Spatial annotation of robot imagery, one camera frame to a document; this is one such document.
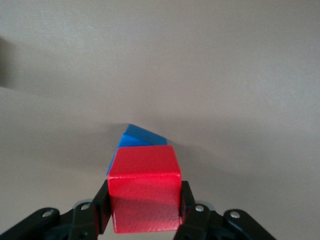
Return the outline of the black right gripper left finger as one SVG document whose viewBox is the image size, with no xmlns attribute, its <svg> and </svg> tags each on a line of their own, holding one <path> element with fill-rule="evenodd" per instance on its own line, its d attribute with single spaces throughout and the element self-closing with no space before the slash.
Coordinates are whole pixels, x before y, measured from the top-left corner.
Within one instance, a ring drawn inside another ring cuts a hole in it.
<svg viewBox="0 0 320 240">
<path fill-rule="evenodd" d="M 2 240 L 97 240 L 111 217 L 108 182 L 91 201 L 78 203 L 61 214 L 53 207 L 41 208 L 0 235 Z"/>
</svg>

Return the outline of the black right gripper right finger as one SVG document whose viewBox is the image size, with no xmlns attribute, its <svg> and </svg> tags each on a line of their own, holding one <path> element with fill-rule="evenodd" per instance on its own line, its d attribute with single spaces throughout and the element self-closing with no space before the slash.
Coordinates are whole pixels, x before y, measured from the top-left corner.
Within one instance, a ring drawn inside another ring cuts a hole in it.
<svg viewBox="0 0 320 240">
<path fill-rule="evenodd" d="M 197 203 L 188 181 L 181 185 L 181 225 L 174 240 L 274 240 L 247 212 L 230 209 L 223 215 Z"/>
</svg>

